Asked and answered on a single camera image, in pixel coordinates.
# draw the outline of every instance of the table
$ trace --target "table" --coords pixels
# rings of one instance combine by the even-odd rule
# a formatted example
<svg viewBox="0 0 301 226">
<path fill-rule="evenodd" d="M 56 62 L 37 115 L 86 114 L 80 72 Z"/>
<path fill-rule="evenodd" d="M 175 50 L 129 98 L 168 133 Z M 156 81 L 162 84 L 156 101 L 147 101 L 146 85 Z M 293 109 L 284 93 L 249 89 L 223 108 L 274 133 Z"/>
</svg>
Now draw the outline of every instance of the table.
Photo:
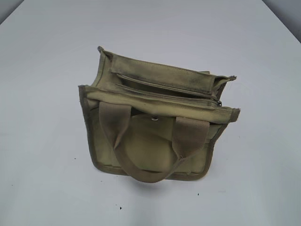
<svg viewBox="0 0 301 226">
<path fill-rule="evenodd" d="M 97 46 L 236 75 L 241 114 L 194 182 L 98 171 L 78 85 Z M 0 26 L 0 225 L 300 225 L 301 46 L 260 0 L 26 0 Z"/>
</svg>

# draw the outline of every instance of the zippered pocket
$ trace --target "zippered pocket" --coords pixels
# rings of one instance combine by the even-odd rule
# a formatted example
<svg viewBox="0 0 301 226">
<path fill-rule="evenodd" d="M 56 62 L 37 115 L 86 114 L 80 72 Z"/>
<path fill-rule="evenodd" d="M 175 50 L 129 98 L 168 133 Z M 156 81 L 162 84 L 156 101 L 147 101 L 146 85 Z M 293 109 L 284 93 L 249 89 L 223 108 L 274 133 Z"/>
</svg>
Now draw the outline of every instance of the zippered pocket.
<svg viewBox="0 0 301 226">
<path fill-rule="evenodd" d="M 171 97 L 183 97 L 188 99 L 207 98 L 207 99 L 213 99 L 217 101 L 217 98 L 209 94 L 198 93 L 198 92 L 193 92 L 184 89 L 178 89 L 170 86 L 163 86 L 151 82 L 134 79 L 123 74 L 116 74 L 116 75 L 120 78 L 121 83 L 124 87 L 134 88 L 140 91 L 156 93 L 159 95 L 167 95 Z"/>
<path fill-rule="evenodd" d="M 169 99 L 173 101 L 181 101 L 181 102 L 187 102 L 191 104 L 196 105 L 202 105 L 202 106 L 221 106 L 222 103 L 219 100 L 209 99 L 209 98 L 199 98 L 199 97 L 182 97 L 182 96 L 173 96 L 173 95 L 167 95 L 167 94 L 158 94 L 151 91 L 145 91 L 145 90 L 139 90 L 135 88 L 131 88 L 125 85 L 121 84 L 115 84 L 117 87 L 122 88 L 124 91 L 129 92 L 130 94 L 139 95 L 139 96 L 148 96 L 148 97 L 154 97 L 157 99 Z"/>
<path fill-rule="evenodd" d="M 234 77 L 216 76 L 179 67 L 161 65 L 124 56 L 110 55 L 110 72 L 119 78 L 140 84 L 195 96 L 211 96 Z"/>
</svg>

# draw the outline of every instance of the bag handle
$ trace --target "bag handle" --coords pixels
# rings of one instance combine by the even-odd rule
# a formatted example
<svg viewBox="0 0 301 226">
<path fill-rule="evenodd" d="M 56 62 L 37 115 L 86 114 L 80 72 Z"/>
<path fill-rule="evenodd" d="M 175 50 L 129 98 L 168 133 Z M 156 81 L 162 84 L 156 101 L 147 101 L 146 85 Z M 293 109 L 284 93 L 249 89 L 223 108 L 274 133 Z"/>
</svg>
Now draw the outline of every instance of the bag handle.
<svg viewBox="0 0 301 226">
<path fill-rule="evenodd" d="M 200 150 L 205 143 L 209 122 L 176 117 L 172 148 L 177 160 L 169 170 L 164 172 L 142 170 L 135 166 L 120 145 L 122 136 L 131 120 L 131 109 L 130 105 L 116 105 L 101 101 L 99 103 L 99 121 L 122 169 L 136 180 L 155 183 L 165 179 L 187 158 Z"/>
</svg>

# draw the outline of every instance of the white backdrop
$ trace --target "white backdrop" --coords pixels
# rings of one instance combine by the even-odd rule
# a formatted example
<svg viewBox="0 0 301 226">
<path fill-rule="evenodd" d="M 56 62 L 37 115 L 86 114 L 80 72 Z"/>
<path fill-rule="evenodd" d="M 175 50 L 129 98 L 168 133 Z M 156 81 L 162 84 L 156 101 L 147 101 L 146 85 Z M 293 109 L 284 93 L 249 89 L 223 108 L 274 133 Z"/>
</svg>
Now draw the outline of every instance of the white backdrop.
<svg viewBox="0 0 301 226">
<path fill-rule="evenodd" d="M 203 179 L 94 168 L 77 86 L 98 45 L 238 77 L 221 100 L 240 117 Z M 26 0 L 0 26 L 0 225 L 300 225 L 300 71 L 299 42 L 260 0 Z"/>
</svg>

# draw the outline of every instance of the bag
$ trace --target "bag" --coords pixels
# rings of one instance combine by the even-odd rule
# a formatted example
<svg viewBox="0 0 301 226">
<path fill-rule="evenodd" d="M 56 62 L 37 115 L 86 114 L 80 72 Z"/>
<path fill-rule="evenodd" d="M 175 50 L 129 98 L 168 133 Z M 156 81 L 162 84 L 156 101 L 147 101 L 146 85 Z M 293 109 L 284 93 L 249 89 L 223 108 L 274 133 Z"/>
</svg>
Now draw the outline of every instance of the bag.
<svg viewBox="0 0 301 226">
<path fill-rule="evenodd" d="M 91 86 L 79 86 L 93 164 L 148 183 L 195 180 L 240 109 L 222 107 L 225 77 L 119 56 L 102 47 Z"/>
</svg>

